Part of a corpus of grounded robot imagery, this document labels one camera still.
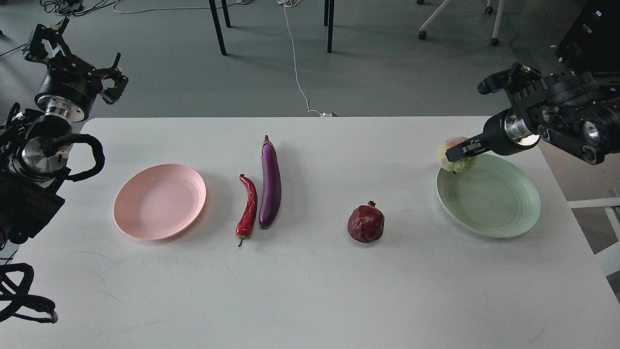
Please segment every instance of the power cord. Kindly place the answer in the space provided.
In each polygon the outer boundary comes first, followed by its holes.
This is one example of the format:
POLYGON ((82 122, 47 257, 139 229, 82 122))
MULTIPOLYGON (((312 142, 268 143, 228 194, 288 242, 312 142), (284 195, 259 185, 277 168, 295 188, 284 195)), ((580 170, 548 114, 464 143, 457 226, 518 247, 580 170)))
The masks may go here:
MULTIPOLYGON (((133 11, 133 12, 125 12, 125 11, 119 11, 116 9, 116 6, 118 5, 118 3, 125 1, 126 0, 116 0, 112 6, 112 10, 116 13, 120 13, 120 14, 137 14, 137 13, 145 13, 145 12, 151 12, 151 11, 168 11, 168 10, 209 10, 211 9, 210 7, 162 7, 162 8, 155 8, 155 9, 148 9, 148 10, 142 10, 142 11, 133 11)), ((232 5, 246 5, 249 3, 249 0, 238 0, 237 2, 228 5, 228 7, 232 6, 232 5)))
POLYGON ((301 95, 304 96, 304 99, 306 100, 306 107, 308 108, 308 112, 315 112, 316 114, 319 114, 319 116, 326 116, 325 113, 321 114, 317 110, 310 109, 310 102, 308 102, 308 97, 306 97, 306 94, 301 89, 301 85, 299 84, 299 75, 297 74, 297 59, 295 57, 295 41, 293 41, 293 34, 291 33, 291 27, 288 25, 288 15, 286 15, 287 7, 290 7, 290 6, 284 5, 284 17, 286 18, 286 29, 288 29, 288 35, 291 37, 291 44, 293 46, 293 66, 295 68, 295 81, 297 81, 297 87, 299 87, 299 91, 301 92, 301 95))
POLYGON ((284 7, 295 7, 297 5, 299 5, 299 2, 301 0, 297 0, 297 2, 293 2, 293 0, 276 0, 278 2, 278 5, 282 5, 284 7))
POLYGON ((111 2, 111 3, 108 4, 107 0, 101 0, 97 4, 92 6, 90 9, 75 11, 75 12, 72 12, 70 14, 64 13, 64 11, 69 9, 71 6, 73 6, 73 4, 69 4, 69 2, 67 2, 66 0, 46 0, 46 1, 39 0, 39 5, 43 6, 43 10, 45 12, 47 12, 47 13, 52 13, 53 12, 57 16, 80 17, 80 16, 84 16, 86 14, 89 14, 91 12, 94 12, 96 10, 103 9, 105 7, 108 7, 108 6, 112 6, 112 5, 114 5, 114 3, 111 2))
POLYGON ((4 56, 4 55, 6 55, 7 53, 11 53, 11 52, 13 52, 13 51, 15 51, 15 50, 18 50, 18 49, 20 49, 20 48, 22 48, 22 47, 24 47, 24 46, 26 46, 26 45, 28 45, 28 43, 25 43, 25 44, 23 44, 23 45, 19 45, 18 47, 13 48, 12 50, 8 50, 7 52, 4 52, 3 54, 1 54, 1 55, 0 55, 0 57, 2 57, 2 56, 4 56))

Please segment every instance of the plate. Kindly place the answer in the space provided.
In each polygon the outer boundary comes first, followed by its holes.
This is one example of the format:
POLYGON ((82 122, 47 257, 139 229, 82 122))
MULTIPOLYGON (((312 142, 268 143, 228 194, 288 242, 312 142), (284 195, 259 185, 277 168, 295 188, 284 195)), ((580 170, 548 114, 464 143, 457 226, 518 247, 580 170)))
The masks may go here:
POLYGON ((452 217, 475 233, 492 238, 519 236, 534 227, 540 195, 527 174, 497 156, 478 155, 464 173, 440 169, 437 193, 452 217))
POLYGON ((193 168, 164 164, 132 177, 118 192, 114 221, 141 240, 160 240, 185 230, 206 200, 205 181, 193 168))

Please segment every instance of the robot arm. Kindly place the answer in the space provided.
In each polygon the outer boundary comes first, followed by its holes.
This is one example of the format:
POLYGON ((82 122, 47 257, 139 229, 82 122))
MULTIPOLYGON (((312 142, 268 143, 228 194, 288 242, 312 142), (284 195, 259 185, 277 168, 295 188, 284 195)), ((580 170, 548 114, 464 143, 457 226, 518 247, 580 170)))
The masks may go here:
POLYGON ((448 161, 489 150, 512 155, 539 139, 592 165, 620 152, 620 73, 543 76, 515 63, 478 85, 481 94, 501 89, 511 108, 492 116, 481 134, 448 149, 448 161))
POLYGON ((0 322, 20 317, 38 322, 56 322, 54 303, 47 298, 29 294, 33 269, 20 263, 9 265, 13 255, 2 253, 10 242, 16 246, 34 238, 56 215, 64 199, 56 192, 65 180, 81 181, 101 171, 104 153, 101 143, 93 136, 74 134, 71 124, 89 117, 97 95, 107 104, 116 102, 123 93, 128 79, 118 65, 120 54, 110 68, 96 69, 71 53, 62 34, 69 22, 65 18, 59 26, 37 25, 29 44, 23 49, 28 61, 47 67, 35 103, 40 110, 24 109, 15 103, 0 134, 0 301, 9 305, 0 308, 0 322), (47 41, 53 57, 46 50, 47 41), (114 86, 105 88, 102 81, 111 79, 114 86), (92 149, 95 166, 78 174, 71 174, 67 160, 71 145, 86 143, 92 149), (23 275, 22 282, 14 283, 9 274, 23 275), (35 318, 20 315, 21 307, 44 312, 48 317, 35 318))

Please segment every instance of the red chili pepper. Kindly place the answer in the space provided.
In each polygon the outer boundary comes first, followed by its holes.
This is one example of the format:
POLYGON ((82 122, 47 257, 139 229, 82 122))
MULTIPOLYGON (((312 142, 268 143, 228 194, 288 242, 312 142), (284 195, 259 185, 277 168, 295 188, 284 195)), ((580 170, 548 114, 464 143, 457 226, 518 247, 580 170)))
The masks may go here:
POLYGON ((246 186, 247 189, 247 204, 246 210, 243 211, 243 216, 237 224, 237 237, 239 240, 239 247, 243 243, 243 240, 250 238, 252 229, 254 228, 254 221, 256 220, 256 208, 258 206, 258 195, 256 195, 256 187, 252 180, 244 176, 243 173, 239 175, 239 179, 246 186))

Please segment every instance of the chair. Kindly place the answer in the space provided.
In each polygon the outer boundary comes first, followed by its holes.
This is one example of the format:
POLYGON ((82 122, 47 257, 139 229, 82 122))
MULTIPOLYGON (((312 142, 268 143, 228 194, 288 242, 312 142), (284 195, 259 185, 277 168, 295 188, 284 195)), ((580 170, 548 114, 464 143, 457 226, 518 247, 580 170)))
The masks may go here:
MULTIPOLYGON (((569 201, 571 209, 581 209, 586 207, 603 207, 607 213, 607 218, 620 240, 620 217, 615 210, 615 207, 620 207, 620 197, 611 197, 607 199, 592 199, 592 200, 579 200, 569 201)), ((596 254, 601 269, 605 276, 609 276, 617 271, 620 271, 620 242, 616 242, 613 245, 605 248, 596 254)))
MULTIPOLYGON (((484 12, 486 12, 487 14, 491 14, 493 13, 493 7, 492 5, 492 1, 493 0, 487 0, 487 8, 484 10, 484 12)), ((491 37, 491 45, 492 46, 497 46, 499 45, 500 41, 498 39, 498 33, 500 30, 500 23, 502 21, 502 13, 503 13, 503 6, 504 6, 504 0, 499 0, 499 5, 497 6, 497 16, 495 18, 495 26, 493 27, 493 36, 491 37)), ((426 22, 424 22, 424 24, 422 24, 422 26, 420 27, 420 32, 418 34, 418 39, 420 40, 424 40, 427 36, 427 28, 428 26, 435 20, 435 18, 437 18, 437 16, 439 16, 439 14, 452 2, 452 0, 444 0, 441 5, 439 5, 439 7, 437 8, 437 10, 435 10, 435 12, 433 12, 433 14, 426 20, 426 22)), ((424 4, 424 0, 417 0, 417 3, 419 5, 424 4)))

